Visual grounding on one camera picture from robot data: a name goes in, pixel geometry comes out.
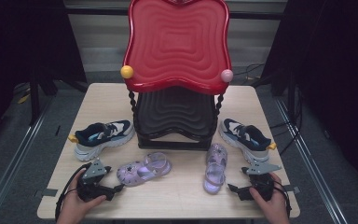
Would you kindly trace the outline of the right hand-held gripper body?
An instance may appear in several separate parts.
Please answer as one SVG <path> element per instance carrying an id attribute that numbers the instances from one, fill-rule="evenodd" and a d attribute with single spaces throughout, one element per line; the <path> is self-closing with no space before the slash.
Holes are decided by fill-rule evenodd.
<path id="1" fill-rule="evenodd" d="M 265 201 L 269 201 L 274 189 L 274 180 L 270 174 L 280 170 L 281 166 L 267 162 L 254 162 L 248 168 L 247 176 L 252 187 L 258 191 Z"/>

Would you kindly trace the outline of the metal floor rail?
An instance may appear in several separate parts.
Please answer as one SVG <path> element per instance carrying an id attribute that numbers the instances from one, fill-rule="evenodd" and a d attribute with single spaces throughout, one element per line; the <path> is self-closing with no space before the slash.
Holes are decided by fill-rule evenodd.
<path id="1" fill-rule="evenodd" d="M 336 197 L 327 185 L 318 165 L 316 164 L 315 159 L 312 157 L 304 138 L 300 134 L 300 130 L 289 119 L 289 110 L 284 101 L 281 99 L 276 100 L 276 105 L 281 113 L 289 133 L 292 135 L 292 140 L 296 144 L 296 149 L 298 150 L 303 162 L 305 163 L 310 173 L 310 177 L 315 184 L 316 189 L 318 190 L 330 217 L 335 224 L 349 224 L 339 203 L 337 202 Z"/>
<path id="2" fill-rule="evenodd" d="M 43 99 L 35 117 L 30 103 L 14 104 L 4 115 L 3 126 L 0 127 L 0 206 L 43 124 L 52 100 L 52 96 Z"/>

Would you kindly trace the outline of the black metal stand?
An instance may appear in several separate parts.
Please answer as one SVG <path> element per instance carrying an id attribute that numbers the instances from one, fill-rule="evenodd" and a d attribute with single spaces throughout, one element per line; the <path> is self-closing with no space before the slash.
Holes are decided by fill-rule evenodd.
<path id="1" fill-rule="evenodd" d="M 30 72 L 29 84 L 32 108 L 30 125 L 33 126 L 41 114 L 39 90 L 42 90 L 44 94 L 51 96 L 55 95 L 58 89 L 54 83 L 54 79 L 50 75 L 47 75 L 45 72 L 41 72 L 36 68 L 33 68 Z"/>

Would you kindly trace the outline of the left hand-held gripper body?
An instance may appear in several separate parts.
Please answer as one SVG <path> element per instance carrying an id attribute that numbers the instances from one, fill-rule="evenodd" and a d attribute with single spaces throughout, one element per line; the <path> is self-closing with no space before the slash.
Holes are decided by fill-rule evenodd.
<path id="1" fill-rule="evenodd" d="M 81 200 L 88 202 L 99 196 L 105 195 L 107 201 L 111 201 L 115 194 L 106 194 L 100 181 L 106 175 L 104 165 L 97 159 L 86 166 L 86 171 L 77 180 L 77 193 Z"/>

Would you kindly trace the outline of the person's right hand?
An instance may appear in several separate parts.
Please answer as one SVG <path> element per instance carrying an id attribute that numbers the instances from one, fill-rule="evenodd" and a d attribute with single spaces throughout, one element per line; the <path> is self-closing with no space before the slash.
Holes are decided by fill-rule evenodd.
<path id="1" fill-rule="evenodd" d="M 269 224 L 290 224 L 289 216 L 286 211 L 286 199 L 283 196 L 282 181 L 274 173 L 270 173 L 274 180 L 274 187 L 271 199 L 265 201 L 259 192 L 254 188 L 249 188 L 250 194 L 262 210 Z"/>

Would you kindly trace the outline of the person's left hand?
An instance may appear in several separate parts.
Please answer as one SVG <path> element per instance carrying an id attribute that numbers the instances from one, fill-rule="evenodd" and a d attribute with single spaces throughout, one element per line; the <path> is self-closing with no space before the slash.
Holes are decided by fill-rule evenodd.
<path id="1" fill-rule="evenodd" d="M 77 180 L 78 177 L 75 177 L 71 181 L 69 189 L 64 193 L 61 212 L 56 224 L 80 224 L 82 219 L 92 208 L 106 200 L 105 195 L 92 199 L 89 202 L 81 200 L 76 189 Z"/>

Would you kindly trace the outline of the dark curtain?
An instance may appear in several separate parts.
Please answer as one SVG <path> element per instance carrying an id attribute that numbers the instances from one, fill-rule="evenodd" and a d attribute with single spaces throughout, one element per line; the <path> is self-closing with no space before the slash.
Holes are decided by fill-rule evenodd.
<path id="1" fill-rule="evenodd" d="M 358 171 L 358 0 L 287 0 L 263 76 L 296 83 Z"/>
<path id="2" fill-rule="evenodd" d="M 0 0 L 0 119 L 18 84 L 56 80 L 87 80 L 63 0 Z"/>

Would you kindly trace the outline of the purple jelly sandal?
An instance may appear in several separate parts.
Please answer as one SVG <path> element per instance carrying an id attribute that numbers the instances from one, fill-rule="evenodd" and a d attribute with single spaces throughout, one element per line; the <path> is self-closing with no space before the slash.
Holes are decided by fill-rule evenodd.
<path id="1" fill-rule="evenodd" d="M 226 181 L 227 150 L 220 144 L 211 144 L 206 156 L 203 188 L 217 194 Z"/>
<path id="2" fill-rule="evenodd" d="M 171 162 L 161 152 L 147 154 L 142 161 L 133 161 L 117 169 L 119 182 L 126 187 L 135 187 L 166 175 L 172 169 Z"/>

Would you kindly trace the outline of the navy and white sneaker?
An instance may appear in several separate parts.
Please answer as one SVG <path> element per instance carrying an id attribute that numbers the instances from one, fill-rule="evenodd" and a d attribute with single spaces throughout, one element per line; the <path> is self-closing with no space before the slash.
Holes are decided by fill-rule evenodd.
<path id="1" fill-rule="evenodd" d="M 268 161 L 269 152 L 276 148 L 276 144 L 254 125 L 243 125 L 234 119 L 223 119 L 219 133 L 229 145 L 239 148 L 250 163 Z"/>
<path id="2" fill-rule="evenodd" d="M 89 161 L 99 156 L 106 147 L 119 147 L 134 136 L 132 123 L 118 120 L 108 123 L 93 123 L 86 129 L 68 135 L 68 140 L 76 144 L 75 156 L 80 161 Z"/>

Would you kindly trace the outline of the red and black shoe rack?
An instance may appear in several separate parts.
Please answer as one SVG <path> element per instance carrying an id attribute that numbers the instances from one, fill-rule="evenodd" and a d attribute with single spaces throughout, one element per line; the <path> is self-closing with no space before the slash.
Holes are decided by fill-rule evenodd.
<path id="1" fill-rule="evenodd" d="M 225 0 L 131 0 L 124 78 L 141 148 L 209 148 L 233 78 Z"/>

